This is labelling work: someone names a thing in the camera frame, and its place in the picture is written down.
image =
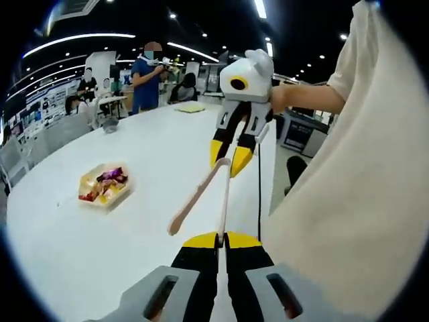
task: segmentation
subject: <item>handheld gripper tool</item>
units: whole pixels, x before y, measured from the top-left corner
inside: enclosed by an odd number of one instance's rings
[[[262,138],[266,125],[273,119],[269,103],[273,60],[261,49],[247,50],[241,58],[221,71],[221,90],[225,95],[217,119],[217,130],[210,145],[210,165],[227,155],[237,126],[243,118],[246,124],[239,136],[231,166],[235,177],[250,162],[257,140]]]

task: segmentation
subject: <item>hand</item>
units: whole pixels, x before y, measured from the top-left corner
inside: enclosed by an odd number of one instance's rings
[[[155,67],[154,73],[155,75],[158,75],[162,73],[165,70],[164,65],[158,65]]]
[[[271,98],[269,100],[274,113],[284,112],[284,109],[288,107],[286,103],[287,89],[287,85],[275,86],[271,89]]]

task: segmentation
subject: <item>black ceiling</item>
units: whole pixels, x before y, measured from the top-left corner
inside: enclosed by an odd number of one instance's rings
[[[133,48],[157,41],[163,45],[165,56],[173,58],[180,54],[182,61],[195,58],[202,62],[208,60],[167,46],[166,43],[175,42],[217,57],[224,45],[231,54],[238,55],[243,55],[246,49],[266,50],[265,37],[270,37],[277,73],[287,76],[300,74],[299,79],[309,83],[325,81],[334,70],[336,58],[343,46],[339,35],[349,32],[351,7],[357,1],[263,2],[266,20],[259,18],[253,0],[114,0],[111,3],[100,0],[86,16],[57,21],[49,37],[35,34],[29,41],[28,50],[78,34],[115,32],[135,34],[136,38],[87,38],[56,44],[24,58],[19,65],[18,79],[45,65],[65,59],[67,52],[70,53],[69,57],[73,57],[89,55],[108,47],[116,50],[121,55],[120,59],[134,59],[137,52],[132,52]],[[176,19],[169,18],[171,13],[177,15]],[[202,33],[208,34],[208,37],[203,38]],[[84,64],[84,58],[70,60],[62,65],[67,68],[79,64]],[[34,80],[57,70],[59,66],[45,68],[34,75]],[[28,83],[29,78],[22,81],[17,89]]]

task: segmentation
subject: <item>gray plastic handle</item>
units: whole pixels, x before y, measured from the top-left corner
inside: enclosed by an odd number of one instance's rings
[[[284,307],[275,290],[269,282],[269,278],[275,276],[281,278],[292,292],[302,308],[302,314],[293,321],[299,322],[369,322],[365,317],[346,314],[332,307],[323,297],[321,289],[288,268],[285,264],[258,268],[246,271],[246,275],[252,284],[256,297],[261,307],[264,322],[292,321],[286,316]]]
[[[87,322],[150,322],[144,315],[168,281],[174,281],[175,285],[162,309],[159,322],[183,322],[188,299],[199,274],[194,270],[160,266],[126,290],[115,311],[102,319]]]

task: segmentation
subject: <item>beige shirt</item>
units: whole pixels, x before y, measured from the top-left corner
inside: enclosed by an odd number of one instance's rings
[[[377,8],[360,2],[353,13],[328,82],[347,102],[263,224],[262,242],[274,262],[318,285],[336,310],[375,319],[406,283],[428,237],[429,99],[413,58]]]

